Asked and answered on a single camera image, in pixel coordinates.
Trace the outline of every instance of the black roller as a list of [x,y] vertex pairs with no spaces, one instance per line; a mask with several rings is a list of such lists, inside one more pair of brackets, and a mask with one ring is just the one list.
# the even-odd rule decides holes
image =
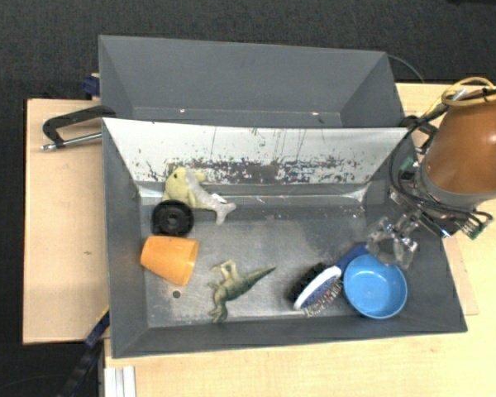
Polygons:
[[151,231],[153,234],[185,237],[194,225],[191,208],[178,200],[165,200],[152,212]]

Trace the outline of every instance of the bristles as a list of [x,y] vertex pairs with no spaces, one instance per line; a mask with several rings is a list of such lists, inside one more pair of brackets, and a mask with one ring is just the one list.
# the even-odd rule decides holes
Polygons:
[[304,309],[307,317],[310,318],[319,314],[320,312],[323,312],[323,310],[325,310],[327,306],[329,306],[329,304],[331,304],[334,299],[338,297],[341,292],[342,286],[342,280],[335,280],[332,285],[327,288],[325,293],[323,293],[322,296],[320,296],[320,298],[316,300],[316,302]]

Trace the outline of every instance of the wire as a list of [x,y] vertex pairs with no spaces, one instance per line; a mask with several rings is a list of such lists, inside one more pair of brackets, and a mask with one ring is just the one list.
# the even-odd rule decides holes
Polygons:
[[16,380],[16,381],[13,381],[13,382],[8,382],[7,384],[0,386],[0,391],[3,391],[3,390],[5,390],[6,388],[9,388],[9,387],[13,387],[14,385],[23,384],[25,382],[29,382],[29,381],[32,381],[32,380],[46,380],[46,379],[49,379],[49,378],[59,378],[61,376],[66,376],[66,375],[64,375],[64,374],[55,374],[55,375],[32,376],[30,378],[25,378],[23,380]]
[[[451,97],[457,92],[456,89],[460,85],[466,85],[470,83],[481,83],[487,85],[489,88],[482,88],[480,94],[475,96],[470,96],[467,98],[462,98],[461,100],[455,100]],[[488,79],[479,76],[473,76],[455,83],[450,86],[442,95],[441,101],[447,106],[452,106],[454,108],[465,108],[468,106],[474,106],[475,104],[490,103],[496,100],[496,87]]]
[[408,69],[410,69],[413,72],[413,74],[416,77],[419,78],[419,81],[421,81],[423,84],[426,83],[426,81],[424,80],[424,77],[421,74],[419,74],[419,72],[413,66],[411,66],[406,60],[401,59],[400,57],[397,57],[397,56],[394,56],[394,55],[388,55],[388,57],[390,59],[396,60],[397,62],[399,62],[399,63],[403,64],[404,66],[406,66]]

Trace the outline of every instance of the black cable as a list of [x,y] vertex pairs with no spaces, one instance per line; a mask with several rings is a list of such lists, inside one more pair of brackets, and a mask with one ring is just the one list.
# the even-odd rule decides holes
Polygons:
[[394,55],[388,55],[388,57],[390,59],[396,60],[397,62],[399,62],[399,63],[403,64],[404,66],[406,66],[408,69],[410,69],[413,72],[413,74],[416,77],[419,78],[419,81],[421,81],[423,84],[426,83],[426,81],[424,80],[424,77],[421,74],[419,74],[419,72],[413,66],[411,66],[406,60],[403,60],[400,57],[397,57],[397,56],[394,56]]

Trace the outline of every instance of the gray carpet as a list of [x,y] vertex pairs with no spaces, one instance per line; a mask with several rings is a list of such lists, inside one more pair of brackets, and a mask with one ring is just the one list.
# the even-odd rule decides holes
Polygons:
[[[54,395],[78,344],[21,337],[23,100],[83,98],[98,34],[375,49],[427,82],[496,83],[496,6],[446,0],[0,0],[0,395]],[[392,59],[397,81],[418,81]],[[90,380],[82,395],[95,392]]]

